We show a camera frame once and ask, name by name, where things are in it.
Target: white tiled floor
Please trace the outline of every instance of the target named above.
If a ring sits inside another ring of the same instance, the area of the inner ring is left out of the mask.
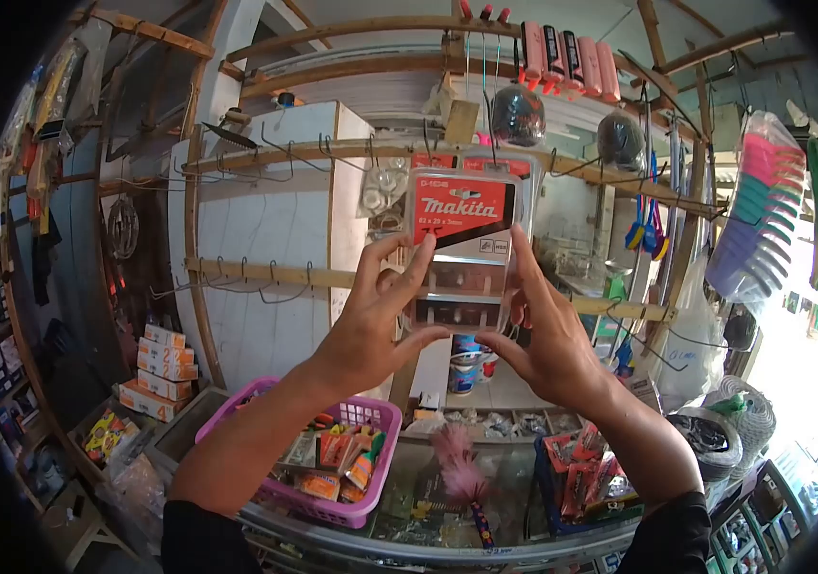
[[[531,408],[551,407],[552,403],[534,395],[526,381],[505,361],[499,359],[495,376],[488,383],[477,383],[466,395],[447,395],[448,408]]]

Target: plastic basket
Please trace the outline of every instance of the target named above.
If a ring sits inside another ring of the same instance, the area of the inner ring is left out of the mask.
[[[232,416],[236,412],[236,405],[240,404],[245,397],[252,395],[256,390],[260,392],[268,390],[277,382],[278,379],[274,376],[262,376],[253,379],[235,395],[228,398],[218,408],[218,411],[208,419],[208,422],[198,429],[195,434],[195,442],[201,441],[221,420]],[[377,458],[377,465],[374,467],[374,474],[370,477],[370,484],[367,492],[365,492],[364,499],[354,504],[316,499],[272,478],[263,480],[257,495],[264,499],[271,499],[279,506],[307,514],[313,518],[346,526],[346,528],[361,528],[365,522],[368,522],[370,511],[374,510],[380,501],[383,484],[390,472],[393,452],[396,450],[400,427],[403,425],[403,414],[391,403],[364,397],[350,397],[343,402],[334,404],[323,412],[331,414],[336,419],[348,424],[372,425],[387,434],[387,439],[383,442],[383,448],[380,449],[380,455]]]

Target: clear plastic case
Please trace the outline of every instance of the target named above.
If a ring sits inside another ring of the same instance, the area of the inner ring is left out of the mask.
[[[501,331],[510,311],[511,225],[522,222],[524,185],[503,173],[415,168],[406,222],[414,244],[437,236],[426,281],[404,314],[413,329]]]

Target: black cloth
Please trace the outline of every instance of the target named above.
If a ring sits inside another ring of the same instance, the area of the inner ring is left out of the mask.
[[[617,574],[704,574],[712,520],[701,492],[687,492],[661,506],[635,530]]]
[[[164,574],[262,573],[242,537],[240,522],[185,500],[164,505],[160,557]]]
[[[704,573],[711,530],[705,497],[688,492],[638,525],[617,572]],[[170,500],[164,507],[160,552],[164,574],[262,572],[238,522],[185,500]]]

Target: hand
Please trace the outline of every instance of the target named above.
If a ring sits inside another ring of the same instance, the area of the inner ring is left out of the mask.
[[[575,307],[543,277],[524,231],[511,227],[521,290],[513,295],[511,321],[533,326],[530,347],[496,332],[480,332],[476,341],[498,354],[543,400],[588,413],[603,404],[611,375],[590,345]]]
[[[450,336],[445,327],[428,327],[393,341],[396,317],[425,281],[435,242],[435,236],[426,236],[402,275],[392,269],[380,272],[380,264],[398,247],[412,245],[409,235],[390,236],[364,248],[342,315],[316,353],[295,368],[317,391],[328,393],[329,404],[379,385],[415,353]]]

